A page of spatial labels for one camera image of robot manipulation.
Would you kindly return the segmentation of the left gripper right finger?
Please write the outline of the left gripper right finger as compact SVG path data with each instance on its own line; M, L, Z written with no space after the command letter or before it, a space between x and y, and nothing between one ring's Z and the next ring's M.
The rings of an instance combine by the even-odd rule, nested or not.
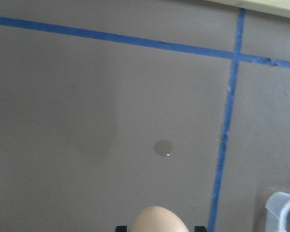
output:
M195 226L194 232L206 232L206 227L205 226Z

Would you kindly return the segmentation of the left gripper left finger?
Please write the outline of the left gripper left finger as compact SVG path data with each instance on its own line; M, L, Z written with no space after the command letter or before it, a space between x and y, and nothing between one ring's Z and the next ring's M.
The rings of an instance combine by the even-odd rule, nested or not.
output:
M126 225L116 226L115 232L127 232L127 226Z

